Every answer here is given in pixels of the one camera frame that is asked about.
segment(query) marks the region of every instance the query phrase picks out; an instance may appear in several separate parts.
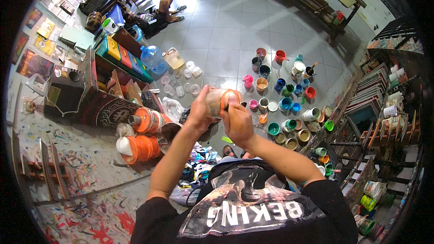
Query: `framed picture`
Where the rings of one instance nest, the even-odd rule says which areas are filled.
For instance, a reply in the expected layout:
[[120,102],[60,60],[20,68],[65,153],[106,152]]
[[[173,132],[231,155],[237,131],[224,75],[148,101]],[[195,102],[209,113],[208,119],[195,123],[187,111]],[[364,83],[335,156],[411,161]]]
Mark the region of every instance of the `framed picture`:
[[42,13],[40,10],[38,10],[37,8],[34,8],[30,13],[29,13],[29,18],[26,21],[26,26],[28,28],[33,28],[33,26],[36,24],[36,22],[42,17]]
[[14,57],[12,58],[13,64],[17,63],[19,55],[21,55],[21,52],[23,51],[23,48],[26,45],[28,40],[29,40],[29,35],[20,31],[20,33],[17,36],[17,43],[14,46],[14,52],[13,52]]

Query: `poster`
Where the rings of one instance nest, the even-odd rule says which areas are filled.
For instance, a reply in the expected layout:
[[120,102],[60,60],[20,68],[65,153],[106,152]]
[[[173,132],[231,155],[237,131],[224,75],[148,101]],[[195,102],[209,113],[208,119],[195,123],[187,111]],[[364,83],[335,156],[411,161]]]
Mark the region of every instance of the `poster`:
[[14,46],[14,52],[13,52],[14,57],[12,58],[13,64],[17,63],[19,55],[21,55],[21,52],[23,51],[23,48],[26,45],[28,40],[29,40],[29,36],[26,33],[22,31],[18,33],[17,43]]
[[37,8],[34,8],[29,13],[29,18],[26,21],[26,26],[30,29],[33,28],[33,26],[41,18],[41,16],[42,16],[42,13]]
[[44,59],[38,54],[26,49],[17,66],[17,73],[30,78],[35,73],[40,74],[44,80],[47,80],[54,68],[54,63]]

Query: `sandal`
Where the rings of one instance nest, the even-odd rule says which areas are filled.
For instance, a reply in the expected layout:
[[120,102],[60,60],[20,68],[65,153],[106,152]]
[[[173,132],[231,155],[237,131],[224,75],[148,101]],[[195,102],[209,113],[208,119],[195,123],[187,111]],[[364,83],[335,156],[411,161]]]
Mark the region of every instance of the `sandal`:
[[169,24],[172,24],[172,23],[176,23],[176,22],[181,22],[181,21],[184,20],[184,19],[185,19],[184,16],[179,16],[177,20],[175,20],[175,21],[170,21],[170,22],[168,22],[168,23],[169,23]]
[[225,145],[223,147],[223,157],[229,156],[230,153],[233,153],[232,157],[238,158],[238,156],[236,156],[234,150],[229,145]]

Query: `fabric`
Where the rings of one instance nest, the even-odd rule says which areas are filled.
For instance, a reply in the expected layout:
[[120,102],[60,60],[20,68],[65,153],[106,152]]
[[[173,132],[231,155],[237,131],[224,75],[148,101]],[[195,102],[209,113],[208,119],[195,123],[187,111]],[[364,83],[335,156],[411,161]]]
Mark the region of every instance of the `fabric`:
[[357,227],[340,188],[308,184],[301,194],[262,160],[214,166],[200,201],[178,214],[161,197],[136,212],[134,243],[356,243]]

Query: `paint splatter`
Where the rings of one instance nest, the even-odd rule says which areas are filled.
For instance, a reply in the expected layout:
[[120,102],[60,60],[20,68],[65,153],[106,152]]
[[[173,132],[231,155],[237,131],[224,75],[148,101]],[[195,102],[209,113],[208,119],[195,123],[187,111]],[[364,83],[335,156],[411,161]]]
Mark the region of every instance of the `paint splatter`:
[[127,232],[131,235],[133,233],[134,229],[134,220],[130,215],[127,214],[127,212],[124,211],[123,214],[116,214],[116,216],[121,220],[122,228],[127,230]]

